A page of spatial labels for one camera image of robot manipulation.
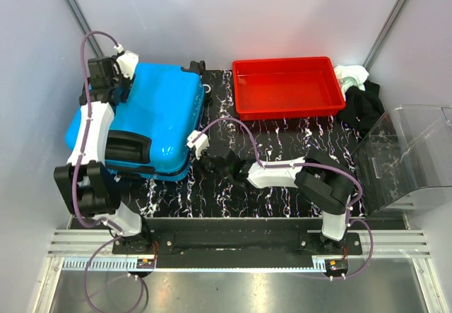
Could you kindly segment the blue hard-shell suitcase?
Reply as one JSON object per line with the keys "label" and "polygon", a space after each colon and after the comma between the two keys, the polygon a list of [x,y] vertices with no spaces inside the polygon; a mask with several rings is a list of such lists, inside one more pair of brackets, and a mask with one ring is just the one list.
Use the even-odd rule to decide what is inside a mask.
{"label": "blue hard-shell suitcase", "polygon": [[186,140],[202,119],[204,61],[188,68],[139,63],[130,95],[115,111],[105,165],[113,175],[178,182],[188,174]]}

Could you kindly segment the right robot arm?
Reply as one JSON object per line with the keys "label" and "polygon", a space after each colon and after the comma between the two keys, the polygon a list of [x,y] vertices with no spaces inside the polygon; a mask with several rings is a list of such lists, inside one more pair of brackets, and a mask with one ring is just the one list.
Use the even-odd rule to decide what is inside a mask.
{"label": "right robot arm", "polygon": [[294,160],[242,160],[228,147],[196,148],[196,159],[207,172],[228,178],[242,189],[293,188],[322,211],[321,246],[336,254],[346,245],[350,197],[362,191],[353,174],[330,156],[312,151]]}

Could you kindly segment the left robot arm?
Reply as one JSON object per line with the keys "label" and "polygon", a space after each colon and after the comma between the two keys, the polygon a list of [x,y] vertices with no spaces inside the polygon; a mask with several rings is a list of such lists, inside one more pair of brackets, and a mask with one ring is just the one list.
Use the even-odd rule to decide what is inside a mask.
{"label": "left robot arm", "polygon": [[137,64],[138,55],[130,51],[88,60],[76,142],[66,164],[55,168],[54,181],[69,212],[83,227],[105,225],[143,254],[152,247],[153,237],[143,230],[139,214],[122,203],[105,165],[109,129],[117,106],[129,95]]}

